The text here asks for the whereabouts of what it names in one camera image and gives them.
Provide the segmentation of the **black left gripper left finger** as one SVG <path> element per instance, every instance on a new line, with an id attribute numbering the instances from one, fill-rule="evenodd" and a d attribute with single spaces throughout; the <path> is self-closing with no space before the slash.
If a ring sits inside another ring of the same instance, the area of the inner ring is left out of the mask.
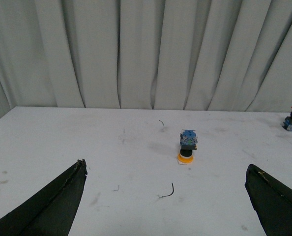
<path id="1" fill-rule="evenodd" d="M 36 194 L 0 219 L 0 236 L 66 236 L 76 216 L 87 178 L 78 160 Z"/>

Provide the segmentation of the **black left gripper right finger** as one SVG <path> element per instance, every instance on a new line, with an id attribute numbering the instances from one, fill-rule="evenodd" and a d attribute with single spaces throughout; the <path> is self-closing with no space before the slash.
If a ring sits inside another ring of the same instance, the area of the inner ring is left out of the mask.
<path id="1" fill-rule="evenodd" d="M 254 164 L 246 171 L 246 191 L 267 236 L 292 236 L 292 189 Z"/>

